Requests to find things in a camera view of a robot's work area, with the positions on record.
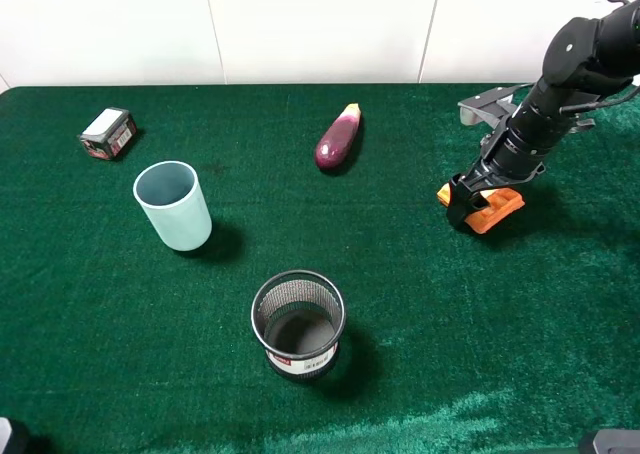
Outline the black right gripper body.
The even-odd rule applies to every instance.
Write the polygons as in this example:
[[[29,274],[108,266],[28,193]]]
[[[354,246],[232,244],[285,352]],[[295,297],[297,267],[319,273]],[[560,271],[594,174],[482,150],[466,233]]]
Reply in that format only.
[[[468,199],[481,191],[524,184],[544,170],[540,156],[494,157],[490,161],[479,158],[462,178],[462,194]]]

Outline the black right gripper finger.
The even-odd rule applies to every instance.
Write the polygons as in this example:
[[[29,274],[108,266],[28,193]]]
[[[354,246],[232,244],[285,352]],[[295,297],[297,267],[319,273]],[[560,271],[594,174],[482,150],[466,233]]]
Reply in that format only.
[[[448,181],[448,187],[450,198],[446,217],[453,228],[462,228],[471,214],[488,207],[488,201],[480,189],[467,181],[462,174],[454,175]]]

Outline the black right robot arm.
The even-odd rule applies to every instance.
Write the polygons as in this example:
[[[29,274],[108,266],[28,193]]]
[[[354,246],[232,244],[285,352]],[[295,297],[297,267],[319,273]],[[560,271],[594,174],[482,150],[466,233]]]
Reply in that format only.
[[[628,2],[601,19],[571,19],[552,39],[542,75],[514,104],[517,87],[496,87],[461,102],[464,125],[491,132],[468,171],[448,181],[447,219],[487,231],[518,209],[514,186],[545,170],[544,160],[569,133],[593,127],[584,113],[631,100],[622,92],[639,73],[639,4]]]

